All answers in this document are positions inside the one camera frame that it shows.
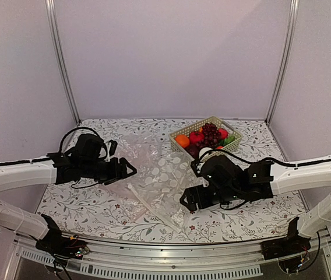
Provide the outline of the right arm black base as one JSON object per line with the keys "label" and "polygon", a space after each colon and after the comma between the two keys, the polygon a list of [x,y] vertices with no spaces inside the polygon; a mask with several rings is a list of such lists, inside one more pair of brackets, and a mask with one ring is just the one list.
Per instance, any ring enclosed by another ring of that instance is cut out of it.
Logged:
{"label": "right arm black base", "polygon": [[300,272],[305,261],[305,258],[301,257],[300,253],[305,253],[305,255],[307,255],[308,250],[311,248],[311,238],[302,237],[299,234],[297,229],[298,221],[299,217],[290,221],[286,236],[279,239],[263,241],[260,244],[264,260],[274,260],[298,254],[297,257],[279,262],[280,269],[287,274]]}

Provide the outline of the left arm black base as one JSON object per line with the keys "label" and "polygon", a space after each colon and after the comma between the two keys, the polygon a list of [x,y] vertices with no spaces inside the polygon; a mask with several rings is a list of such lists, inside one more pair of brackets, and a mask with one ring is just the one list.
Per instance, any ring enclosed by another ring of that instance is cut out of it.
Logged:
{"label": "left arm black base", "polygon": [[42,239],[36,241],[36,249],[45,251],[51,256],[80,260],[89,252],[87,243],[80,240],[78,234],[63,237],[60,228],[51,217],[45,214],[42,214],[41,217],[47,223],[48,232]]}

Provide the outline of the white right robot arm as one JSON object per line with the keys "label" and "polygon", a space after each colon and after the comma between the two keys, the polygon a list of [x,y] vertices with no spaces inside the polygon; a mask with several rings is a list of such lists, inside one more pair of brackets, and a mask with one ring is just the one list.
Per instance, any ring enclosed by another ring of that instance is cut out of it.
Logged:
{"label": "white right robot arm", "polygon": [[[273,198],[297,190],[331,187],[331,155],[299,162],[282,162],[267,157],[249,162],[242,169],[231,161],[233,154],[208,150],[191,163],[196,177],[207,184],[187,188],[180,203],[190,211],[223,205],[233,200],[244,204]],[[287,236],[280,242],[285,254],[293,254],[303,240],[331,224],[331,193],[307,213],[291,220]]]}

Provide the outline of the clear white-dotted zip bag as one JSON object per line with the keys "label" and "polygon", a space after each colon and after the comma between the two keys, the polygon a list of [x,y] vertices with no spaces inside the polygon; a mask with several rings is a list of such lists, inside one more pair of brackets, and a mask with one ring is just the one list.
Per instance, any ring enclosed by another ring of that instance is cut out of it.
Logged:
{"label": "clear white-dotted zip bag", "polygon": [[151,135],[128,135],[119,140],[117,156],[126,158],[138,173],[127,179],[102,186],[119,197],[131,221],[149,211],[166,226],[179,233],[190,213],[179,199],[184,190],[200,185],[190,159],[173,152]]}

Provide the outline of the white toy garlic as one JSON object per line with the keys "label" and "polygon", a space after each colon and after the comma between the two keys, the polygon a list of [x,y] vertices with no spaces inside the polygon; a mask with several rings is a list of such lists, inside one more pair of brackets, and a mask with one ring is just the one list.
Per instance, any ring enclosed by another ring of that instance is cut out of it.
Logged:
{"label": "white toy garlic", "polygon": [[210,147],[204,147],[199,151],[199,158],[201,158],[206,152],[210,151]]}

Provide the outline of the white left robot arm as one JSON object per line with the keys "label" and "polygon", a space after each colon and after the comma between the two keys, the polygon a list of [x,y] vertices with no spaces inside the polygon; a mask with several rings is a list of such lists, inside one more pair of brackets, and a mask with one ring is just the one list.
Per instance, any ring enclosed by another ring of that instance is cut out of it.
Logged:
{"label": "white left robot arm", "polygon": [[[91,179],[105,186],[137,173],[124,157],[115,157],[117,142],[94,134],[82,134],[66,151],[35,159],[0,162],[0,193],[26,187],[75,184]],[[52,218],[27,212],[0,199],[0,227],[42,240],[53,253],[61,253],[65,239]]]}

